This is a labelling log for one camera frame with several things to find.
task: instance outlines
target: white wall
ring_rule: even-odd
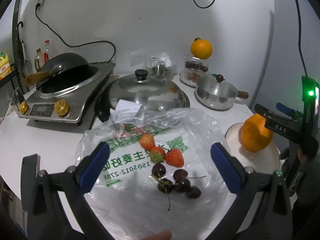
[[[60,53],[73,51],[88,61],[110,58],[112,48],[106,44],[80,49],[63,45],[36,19],[36,1],[30,0],[21,14],[30,59],[47,39]],[[197,1],[206,5],[211,0]],[[118,73],[133,72],[154,51],[171,52],[181,71],[194,38],[206,38],[214,46],[212,72],[252,95],[266,64],[273,11],[273,0],[216,0],[205,10],[192,0],[45,0],[39,16],[69,44],[113,41]]]
[[[303,111],[301,76],[304,75],[298,50],[298,17],[294,0],[275,1],[275,28],[268,67],[255,103],[276,111],[281,102]],[[307,0],[299,0],[301,48],[308,76],[320,83],[320,21]],[[279,149],[288,140],[275,136]]]

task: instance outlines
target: white plate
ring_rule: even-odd
[[[187,79],[187,72],[185,70],[180,72],[180,80],[182,83],[195,88],[197,86],[197,84],[195,82],[192,82],[190,80]]]
[[[227,133],[226,140],[231,150],[231,155],[236,157],[242,166],[251,166],[256,172],[272,174],[280,167],[279,149],[272,140],[271,143],[261,151],[250,152],[245,149],[239,141],[239,131],[243,123],[232,125]]]

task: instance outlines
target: wooden knob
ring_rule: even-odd
[[[217,80],[218,83],[222,82],[222,81],[223,81],[223,76],[220,75],[220,74],[218,74],[218,75],[216,76],[216,80]]]

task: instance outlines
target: wooden handle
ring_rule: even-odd
[[[54,74],[53,71],[42,71],[30,74],[25,77],[24,84],[26,87],[32,86],[34,84],[37,84],[38,82],[41,82],[43,80],[46,80],[50,78]]]
[[[238,91],[238,97],[243,98],[243,99],[247,99],[249,97],[249,94],[244,91]]]

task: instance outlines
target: finger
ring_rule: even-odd
[[[307,160],[307,155],[303,153],[301,148],[298,149],[298,159],[302,165],[305,164]]]
[[[172,237],[172,234],[169,230],[162,231],[159,234],[148,236],[146,238],[143,238],[141,240],[170,240]]]

